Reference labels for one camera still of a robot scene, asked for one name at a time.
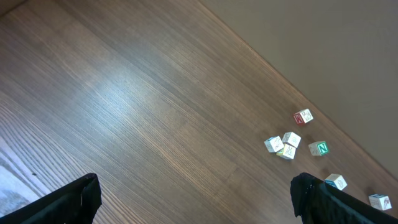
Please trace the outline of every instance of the black object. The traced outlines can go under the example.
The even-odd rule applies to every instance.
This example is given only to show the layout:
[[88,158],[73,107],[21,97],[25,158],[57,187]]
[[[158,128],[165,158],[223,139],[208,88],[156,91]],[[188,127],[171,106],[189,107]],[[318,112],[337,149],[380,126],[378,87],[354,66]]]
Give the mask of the black object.
[[293,178],[290,194],[294,215],[304,224],[388,223],[398,220],[308,174]]
[[0,224],[93,223],[95,213],[101,204],[101,188],[98,177],[96,174],[86,174],[0,218]]

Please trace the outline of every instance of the toy block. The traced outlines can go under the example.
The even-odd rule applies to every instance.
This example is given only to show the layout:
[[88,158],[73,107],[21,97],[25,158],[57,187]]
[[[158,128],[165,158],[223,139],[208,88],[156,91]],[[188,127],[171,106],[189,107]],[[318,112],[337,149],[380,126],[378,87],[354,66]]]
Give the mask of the toy block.
[[328,144],[325,141],[314,142],[308,145],[313,156],[323,156],[329,153]]
[[309,109],[301,110],[293,114],[293,118],[298,125],[304,125],[313,120],[313,116]]
[[284,144],[279,136],[269,138],[264,144],[269,152],[277,152],[284,148]]
[[282,139],[283,143],[290,144],[291,146],[297,148],[299,146],[301,137],[296,135],[293,132],[285,133],[284,138]]
[[347,183],[342,175],[339,174],[330,174],[326,179],[325,182],[336,187],[339,190],[343,190],[347,187]]
[[280,156],[284,159],[294,159],[294,155],[296,154],[296,148],[288,144],[284,144],[284,148],[276,154],[277,156]]
[[369,196],[369,201],[371,202],[371,206],[378,210],[387,210],[392,208],[390,199],[387,195],[379,195],[374,194]]

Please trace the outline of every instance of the white block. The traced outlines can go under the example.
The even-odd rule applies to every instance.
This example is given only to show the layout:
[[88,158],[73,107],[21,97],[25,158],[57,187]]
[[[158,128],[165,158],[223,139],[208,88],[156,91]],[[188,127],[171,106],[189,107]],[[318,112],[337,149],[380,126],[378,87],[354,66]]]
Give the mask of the white block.
[[284,138],[282,139],[283,143],[290,144],[291,146],[297,148],[299,146],[301,137],[296,135],[293,132],[285,133]]
[[329,153],[328,144],[325,141],[318,141],[308,145],[313,156],[323,156]]
[[271,137],[264,142],[269,152],[277,152],[284,148],[284,144],[279,136]]
[[294,155],[296,154],[296,148],[288,144],[284,144],[284,148],[276,154],[277,156],[280,156],[284,159],[294,159]]
[[339,174],[330,174],[326,179],[325,182],[336,187],[339,190],[343,190],[347,187],[347,183],[342,175]]
[[313,120],[313,116],[309,109],[299,111],[298,113],[295,113],[295,114],[299,114],[301,116],[301,118],[303,119],[304,123],[308,123]]
[[387,210],[392,208],[390,199],[387,195],[379,195],[374,194],[369,196],[369,201],[371,202],[371,206],[378,210]]

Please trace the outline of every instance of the wood grain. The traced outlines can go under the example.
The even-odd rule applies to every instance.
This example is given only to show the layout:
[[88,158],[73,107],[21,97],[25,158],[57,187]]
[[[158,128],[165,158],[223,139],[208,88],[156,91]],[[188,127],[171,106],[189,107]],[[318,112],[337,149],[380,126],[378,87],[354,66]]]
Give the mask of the wood grain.
[[[398,217],[398,182],[198,1],[31,0],[0,20],[0,62],[21,206],[95,172],[96,223],[300,223],[290,181],[309,172],[388,194]],[[303,108],[315,120],[298,127]],[[288,131],[292,161],[264,146]],[[315,141],[331,152],[311,156]]]

